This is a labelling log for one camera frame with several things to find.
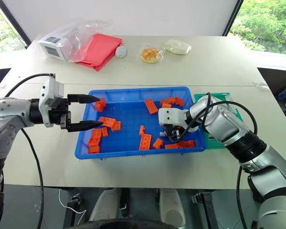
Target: blue plastic tray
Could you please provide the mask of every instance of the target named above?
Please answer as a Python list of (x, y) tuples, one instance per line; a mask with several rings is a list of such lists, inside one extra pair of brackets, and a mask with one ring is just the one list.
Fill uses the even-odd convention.
[[(183, 109), (189, 109), (193, 104), (190, 90), (187, 87), (162, 87), (162, 88), (138, 88), (138, 89), (112, 89), (90, 91), (90, 95), (105, 98), (107, 106), (103, 112), (97, 112), (93, 104), (87, 104), (83, 120), (98, 120), (100, 116), (115, 118), (122, 122), (121, 131), (111, 131), (109, 136), (102, 137), (100, 142), (101, 152), (99, 154), (88, 154), (87, 143), (91, 137), (92, 130), (81, 131), (78, 137), (75, 156), (78, 159), (105, 158), (114, 156), (132, 156), (146, 154), (167, 154), (200, 152), (206, 149), (204, 134), (199, 128), (193, 133), (187, 133), (184, 140), (194, 140), (195, 148), (165, 149), (164, 145), (171, 144), (169, 139), (159, 137), (163, 127), (159, 125), (158, 113), (149, 114), (144, 101), (153, 99), (156, 106), (160, 108), (160, 100), (168, 97), (179, 97), (184, 100)], [(152, 135), (150, 150), (138, 150), (141, 136), (140, 126), (145, 126), (145, 133)], [(152, 145), (157, 138), (164, 141), (161, 149), (153, 149)]]

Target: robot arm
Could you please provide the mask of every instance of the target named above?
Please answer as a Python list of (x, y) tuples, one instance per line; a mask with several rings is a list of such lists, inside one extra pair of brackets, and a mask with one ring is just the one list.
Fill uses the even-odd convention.
[(69, 132), (89, 130), (98, 127), (102, 122), (81, 121), (71, 123), (68, 107), (71, 103), (81, 104), (99, 101), (98, 98), (84, 94), (69, 94), (63, 98), (63, 84), (50, 77), (41, 90), (40, 99), (22, 100), (10, 97), (0, 99), (0, 220), (3, 213), (3, 197), (1, 189), (4, 161), (11, 149), (18, 131), (35, 124), (52, 127), (60, 125)]
[[(207, 99), (207, 95), (202, 97), (190, 110), (159, 109), (159, 124), (164, 125), (162, 135), (179, 138), (185, 129), (184, 122), (189, 125), (193, 119), (197, 119), (189, 129), (190, 132), (194, 131), (202, 122), (204, 113), (200, 113), (206, 108)], [(211, 97), (210, 104), (219, 101)], [(182, 121), (170, 122), (171, 119)], [(260, 197), (263, 201), (257, 228), (279, 228), (278, 223), (282, 226), (282, 221), (286, 220), (286, 161), (270, 145), (252, 133), (228, 110), (226, 104), (209, 108), (204, 127), (238, 159), (243, 170), (250, 174), (248, 183), (254, 197)]]

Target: bread in plastic bag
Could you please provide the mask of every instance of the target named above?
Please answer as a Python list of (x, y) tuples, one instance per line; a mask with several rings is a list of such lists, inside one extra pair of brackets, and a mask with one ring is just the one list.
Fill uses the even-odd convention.
[(145, 63), (156, 63), (163, 60), (165, 48), (161, 45), (145, 44), (141, 46), (140, 57)]
[(192, 49), (191, 45), (181, 42), (178, 40), (170, 39), (165, 44), (164, 47), (167, 51), (172, 52), (174, 54), (185, 55), (188, 54)]
[(39, 44), (48, 56), (67, 62), (80, 62), (86, 55), (93, 35), (102, 32), (110, 24), (109, 21), (76, 18), (44, 36)]

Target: red cloth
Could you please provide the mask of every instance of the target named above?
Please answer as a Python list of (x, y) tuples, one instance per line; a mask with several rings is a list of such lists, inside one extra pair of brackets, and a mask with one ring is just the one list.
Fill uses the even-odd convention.
[(77, 63), (99, 71), (115, 55), (115, 50), (121, 43), (120, 38), (95, 34), (84, 59)]

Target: gray floor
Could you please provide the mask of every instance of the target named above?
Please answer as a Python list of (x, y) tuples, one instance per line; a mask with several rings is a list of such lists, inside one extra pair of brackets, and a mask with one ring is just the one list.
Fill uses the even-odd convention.
[[(88, 220), (93, 206), (103, 188), (73, 188), (61, 191), (61, 201), (66, 204), (71, 196), (80, 193), (85, 200), (81, 210), (87, 209), (82, 222)], [(58, 200), (58, 189), (45, 188), (43, 229), (61, 229), (65, 208)], [(32, 186), (5, 185), (4, 213), (0, 229), (36, 228), (40, 210), (40, 188)], [(198, 190), (180, 189), (178, 193), (182, 201), (187, 229), (207, 229), (204, 208), (201, 204), (193, 204), (191, 196)], [(132, 188), (129, 217), (133, 219), (159, 220), (158, 204), (155, 202), (156, 189)], [(250, 226), (257, 215), (259, 205), (256, 204), (249, 190), (241, 190), (241, 202), (247, 225)], [(212, 193), (213, 205), (219, 229), (242, 229), (236, 206), (235, 190), (217, 190)]]

